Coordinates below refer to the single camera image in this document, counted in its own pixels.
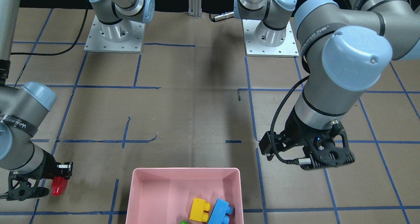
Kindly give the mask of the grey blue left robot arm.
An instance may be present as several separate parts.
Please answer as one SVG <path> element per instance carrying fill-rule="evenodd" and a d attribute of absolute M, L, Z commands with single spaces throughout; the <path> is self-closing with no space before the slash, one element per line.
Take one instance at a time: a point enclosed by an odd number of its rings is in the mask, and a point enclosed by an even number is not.
<path fill-rule="evenodd" d="M 376 82 L 392 60 L 419 59 L 419 14 L 410 0 L 234 0 L 234 17 L 261 20 L 282 33 L 294 15 L 302 64 L 309 76 L 280 103 L 259 148 L 304 170 L 351 164 L 342 117 Z"/>

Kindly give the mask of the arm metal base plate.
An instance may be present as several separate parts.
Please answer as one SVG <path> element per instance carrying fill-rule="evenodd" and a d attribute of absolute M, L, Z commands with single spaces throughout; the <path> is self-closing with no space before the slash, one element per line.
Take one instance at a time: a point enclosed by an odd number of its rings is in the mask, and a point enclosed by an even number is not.
<path fill-rule="evenodd" d="M 290 22 L 288 22 L 285 29 L 280 31 L 268 29 L 259 20 L 243 19 L 242 26 L 246 56 L 299 56 Z"/>
<path fill-rule="evenodd" d="M 145 24 L 123 19 L 114 25 L 101 23 L 97 16 L 93 20 L 85 52 L 135 53 L 142 51 Z"/>

